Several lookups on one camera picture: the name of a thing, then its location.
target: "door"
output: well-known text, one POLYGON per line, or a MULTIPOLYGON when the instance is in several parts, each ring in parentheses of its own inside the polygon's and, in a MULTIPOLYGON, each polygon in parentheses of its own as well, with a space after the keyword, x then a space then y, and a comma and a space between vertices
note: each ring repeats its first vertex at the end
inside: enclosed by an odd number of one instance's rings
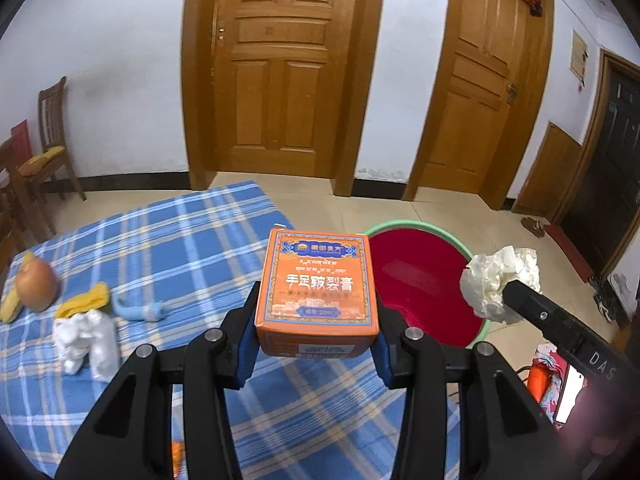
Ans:
POLYGON ((420 185, 478 193, 516 96, 524 0, 462 0, 453 71, 420 185))
POLYGON ((593 158, 562 230, 600 275, 640 203, 640 83, 612 71, 609 103, 593 158))
POLYGON ((220 0, 220 170, 330 176, 354 1, 220 0))

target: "smartphone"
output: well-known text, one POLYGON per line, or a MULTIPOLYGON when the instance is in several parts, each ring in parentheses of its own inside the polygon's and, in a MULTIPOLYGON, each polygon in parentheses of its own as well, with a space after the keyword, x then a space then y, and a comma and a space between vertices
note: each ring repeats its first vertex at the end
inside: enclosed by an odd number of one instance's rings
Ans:
POLYGON ((554 420, 564 424, 569 417, 569 413, 575 406, 575 397, 584 386, 584 375, 569 365, 562 389, 560 390, 560 401, 554 414, 554 420))

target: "silver bolt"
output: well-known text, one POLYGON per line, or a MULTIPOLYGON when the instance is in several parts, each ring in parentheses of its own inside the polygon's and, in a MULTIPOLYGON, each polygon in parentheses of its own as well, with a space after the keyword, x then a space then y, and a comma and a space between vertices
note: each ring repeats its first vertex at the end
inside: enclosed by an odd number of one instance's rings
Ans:
POLYGON ((476 345, 478 353, 484 356, 489 356, 494 353, 494 346, 486 341, 481 341, 476 345))
POLYGON ((223 335, 224 333, 219 328, 209 328, 209 330, 204 333, 204 339, 215 343, 216 341, 220 341, 223 335))
POLYGON ((418 341, 418 339, 422 339, 424 332, 417 326, 410 326, 409 328, 404 329, 404 336, 411 341, 418 341))
POLYGON ((138 348, 136 348, 136 355, 138 357, 149 357, 154 351, 154 348, 149 345, 149 344, 144 344, 144 345, 140 345, 138 348))

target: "crumpled paper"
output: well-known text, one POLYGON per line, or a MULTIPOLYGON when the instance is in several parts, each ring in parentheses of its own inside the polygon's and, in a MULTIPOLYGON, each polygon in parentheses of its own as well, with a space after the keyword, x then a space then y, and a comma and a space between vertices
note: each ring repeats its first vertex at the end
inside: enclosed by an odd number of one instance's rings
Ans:
POLYGON ((65 374, 78 373, 87 354, 95 381, 110 382, 120 368, 115 326, 111 318, 99 310, 55 319, 53 341, 65 374))
POLYGON ((476 316, 516 323, 522 316, 502 302, 502 290, 513 280, 520 280, 540 292, 540 268, 534 249, 506 246, 495 254, 476 254, 462 271, 460 291, 476 316))

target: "orange box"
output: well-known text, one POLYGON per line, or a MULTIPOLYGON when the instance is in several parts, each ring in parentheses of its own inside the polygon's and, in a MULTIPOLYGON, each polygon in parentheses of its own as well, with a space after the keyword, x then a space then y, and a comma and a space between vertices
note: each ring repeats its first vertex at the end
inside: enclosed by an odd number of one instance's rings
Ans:
POLYGON ((272 229, 255 327, 265 354, 362 354, 378 335, 369 238, 272 229))

